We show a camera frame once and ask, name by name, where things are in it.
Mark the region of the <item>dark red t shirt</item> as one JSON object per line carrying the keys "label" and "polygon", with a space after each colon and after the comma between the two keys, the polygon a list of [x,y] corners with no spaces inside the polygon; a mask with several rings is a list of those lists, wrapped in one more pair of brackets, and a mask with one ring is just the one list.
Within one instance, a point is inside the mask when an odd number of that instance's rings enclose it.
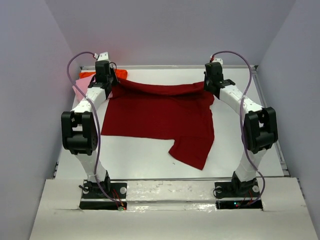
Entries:
{"label": "dark red t shirt", "polygon": [[215,98],[203,82],[151,85],[121,78],[111,93],[101,135],[173,140],[173,158],[205,167],[215,139]]}

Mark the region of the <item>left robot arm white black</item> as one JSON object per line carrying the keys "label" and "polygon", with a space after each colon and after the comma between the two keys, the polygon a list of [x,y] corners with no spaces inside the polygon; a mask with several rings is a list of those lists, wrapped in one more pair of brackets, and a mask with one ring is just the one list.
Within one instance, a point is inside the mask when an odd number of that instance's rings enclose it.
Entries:
{"label": "left robot arm white black", "polygon": [[79,104],[61,114],[62,145],[81,163],[86,175],[88,190],[110,192],[108,171],[100,162],[101,130],[97,109],[109,97],[112,87],[118,83],[116,73],[108,60],[95,63],[95,75],[89,81],[86,92],[74,83],[82,95]]}

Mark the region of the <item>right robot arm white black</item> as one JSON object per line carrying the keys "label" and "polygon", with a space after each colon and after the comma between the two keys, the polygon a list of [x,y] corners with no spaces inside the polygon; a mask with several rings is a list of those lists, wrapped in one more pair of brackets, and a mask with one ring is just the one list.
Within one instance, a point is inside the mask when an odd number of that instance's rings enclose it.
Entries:
{"label": "right robot arm white black", "polygon": [[248,193],[259,194],[256,175],[263,156],[278,141],[276,111],[263,107],[242,93],[236,84],[225,79],[219,62],[205,64],[204,90],[231,107],[238,115],[242,158],[233,172],[231,181],[215,183],[214,194],[218,199],[241,198]]}

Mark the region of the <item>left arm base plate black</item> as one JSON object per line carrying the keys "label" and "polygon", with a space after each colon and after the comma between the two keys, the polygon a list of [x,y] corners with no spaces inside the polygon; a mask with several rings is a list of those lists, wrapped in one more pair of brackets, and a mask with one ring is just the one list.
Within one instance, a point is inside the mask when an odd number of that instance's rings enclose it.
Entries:
{"label": "left arm base plate black", "polygon": [[107,211],[125,211],[127,209],[127,183],[111,182],[109,191],[103,191],[96,183],[85,180],[79,185],[82,190],[79,208],[81,210],[107,210]]}

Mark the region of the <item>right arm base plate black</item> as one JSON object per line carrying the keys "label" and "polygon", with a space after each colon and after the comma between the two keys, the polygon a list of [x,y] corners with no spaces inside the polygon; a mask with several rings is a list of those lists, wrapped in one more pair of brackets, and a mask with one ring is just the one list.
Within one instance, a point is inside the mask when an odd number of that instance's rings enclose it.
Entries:
{"label": "right arm base plate black", "polygon": [[249,184],[241,182],[240,185],[232,181],[218,181],[214,184],[212,193],[218,210],[263,209],[262,201],[256,201],[260,195],[256,179]]}

